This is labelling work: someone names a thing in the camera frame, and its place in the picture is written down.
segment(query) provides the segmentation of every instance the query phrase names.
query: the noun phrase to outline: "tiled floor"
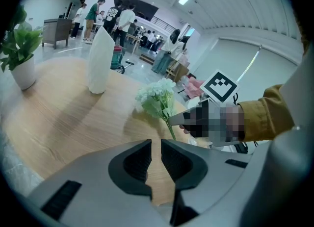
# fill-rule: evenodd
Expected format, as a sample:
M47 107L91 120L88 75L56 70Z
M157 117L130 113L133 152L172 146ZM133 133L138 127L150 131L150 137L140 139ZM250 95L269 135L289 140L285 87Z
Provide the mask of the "tiled floor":
M65 47L65 41L57 42L57 48L53 49L51 44L45 44L44 47L41 45L34 52L35 62L51 60L52 58L62 56L75 56L88 60L89 51L91 45L84 43L80 38L70 39L69 44ZM152 54L147 49L138 49L137 52L131 55L132 45L127 45L127 52L122 60L123 65L126 60L131 61L134 65L126 68L125 75L132 77L133 79L140 81L145 84L156 82L163 76L151 71L152 65L139 59L139 55L142 52ZM0 77L0 105L1 97L5 95L6 89L14 82L14 79L9 71L6 71ZM177 93L180 88L175 87L175 99L180 103L184 104L184 99ZM29 192L35 188L41 181L42 178L35 172L26 167L15 154L11 144L7 138L1 132L0 127L0 165L2 172L6 176L12 189L18 191L24 196L27 196Z

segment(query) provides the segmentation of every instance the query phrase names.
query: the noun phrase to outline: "yellow jacket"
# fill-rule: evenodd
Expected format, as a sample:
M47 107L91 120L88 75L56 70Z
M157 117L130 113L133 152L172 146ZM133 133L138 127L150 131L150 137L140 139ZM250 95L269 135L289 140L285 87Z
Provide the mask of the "yellow jacket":
M290 130L294 122L279 88L267 88L258 101L240 102L244 111L244 142L272 140L278 134Z

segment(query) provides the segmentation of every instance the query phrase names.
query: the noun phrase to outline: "person in green shirt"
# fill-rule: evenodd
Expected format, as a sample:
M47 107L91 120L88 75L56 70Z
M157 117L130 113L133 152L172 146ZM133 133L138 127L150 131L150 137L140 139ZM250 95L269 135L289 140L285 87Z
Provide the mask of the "person in green shirt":
M89 39L90 32L92 31L94 22L96 22L96 17L99 15L99 6L105 3L105 0L98 0L97 3L93 4L86 16L86 30L84 33L84 41L88 44L92 44Z

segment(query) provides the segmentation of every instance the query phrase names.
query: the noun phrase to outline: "green stem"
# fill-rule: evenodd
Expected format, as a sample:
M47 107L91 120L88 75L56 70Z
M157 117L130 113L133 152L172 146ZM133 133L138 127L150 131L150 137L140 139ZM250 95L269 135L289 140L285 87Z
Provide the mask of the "green stem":
M169 129L169 131L171 133L171 136L172 136L173 140L176 140L176 136L175 136L175 134L173 132L172 126L170 126L167 121L165 121L165 122L167 124L167 127L168 127L168 129Z

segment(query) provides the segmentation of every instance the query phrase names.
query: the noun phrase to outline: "railing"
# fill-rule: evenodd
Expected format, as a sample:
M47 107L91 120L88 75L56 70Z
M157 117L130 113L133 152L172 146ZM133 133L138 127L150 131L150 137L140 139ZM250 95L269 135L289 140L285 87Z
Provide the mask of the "railing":
M169 25L167 22L162 21L161 19L153 16L151 19L151 23L156 24L157 26L161 27L162 29L166 30L169 33L173 33L176 30L173 26Z

